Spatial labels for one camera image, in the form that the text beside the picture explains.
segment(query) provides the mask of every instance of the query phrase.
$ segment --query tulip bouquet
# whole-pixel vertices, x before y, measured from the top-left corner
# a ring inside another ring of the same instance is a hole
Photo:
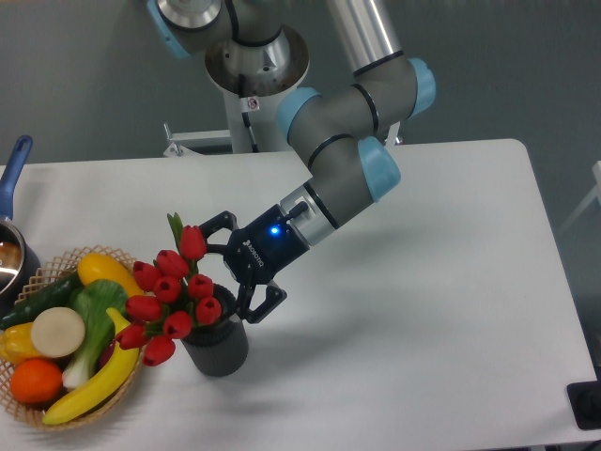
[[[167,218],[177,252],[160,251],[152,265],[134,263],[133,277],[147,294],[127,300],[132,323],[116,336],[121,349],[146,346],[143,363],[148,366],[168,360],[176,350],[175,339],[218,323],[223,311],[212,280],[198,272],[198,261],[207,252],[200,228],[183,226],[177,213]]]

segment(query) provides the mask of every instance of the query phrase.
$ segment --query black vase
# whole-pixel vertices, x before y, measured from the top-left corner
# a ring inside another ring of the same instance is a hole
[[[234,308],[236,298],[227,288],[215,285],[213,297],[221,303],[223,311]],[[248,339],[241,320],[227,319],[210,327],[192,329],[181,342],[196,367],[207,376],[232,374],[248,355]]]

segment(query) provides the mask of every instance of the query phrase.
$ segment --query blue joint cap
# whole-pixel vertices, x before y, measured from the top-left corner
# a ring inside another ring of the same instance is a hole
[[[162,39],[165,41],[165,44],[167,44],[167,48],[171,54],[178,59],[187,58],[190,56],[190,54],[186,52],[179,42],[177,42],[176,37],[173,36],[173,33],[171,33],[171,30],[163,20],[159,12],[159,7],[157,7],[156,0],[148,0],[146,2],[146,8],[150,13],[150,17],[152,17],[154,24],[157,25],[157,29],[159,30]]]
[[[307,101],[315,96],[321,97],[321,94],[312,87],[299,87],[285,96],[280,102],[275,120],[284,134],[286,142],[288,142],[290,127],[292,127],[292,122],[297,113]]]
[[[434,81],[432,70],[421,59],[409,58],[408,62],[413,66],[415,77],[417,78],[417,96],[413,112],[410,116],[414,117],[434,103],[434,99],[436,98],[436,82]]]
[[[378,202],[401,181],[401,171],[388,150],[375,137],[362,139],[358,148],[369,193],[374,202]]]

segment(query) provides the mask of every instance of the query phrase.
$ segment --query orange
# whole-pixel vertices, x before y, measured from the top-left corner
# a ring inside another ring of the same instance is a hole
[[[37,404],[54,399],[62,386],[63,373],[54,362],[31,359],[15,368],[9,388],[22,404]]]

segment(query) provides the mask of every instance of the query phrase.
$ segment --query yellow squash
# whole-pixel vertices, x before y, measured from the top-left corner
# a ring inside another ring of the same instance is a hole
[[[115,335],[130,324],[113,307],[107,308],[106,313],[115,324]],[[84,385],[56,401],[42,417],[42,423],[49,426],[61,425],[94,409],[125,382],[135,368],[139,354],[138,348],[123,350],[115,343],[115,350],[108,363]]]
[[[31,326],[33,322],[9,327],[0,335],[0,359],[14,365],[25,360],[43,357],[31,342]]]
[[[84,256],[77,264],[77,274],[85,286],[96,280],[105,279],[122,286],[128,298],[136,294],[144,294],[130,272],[117,260],[104,254],[92,252]]]

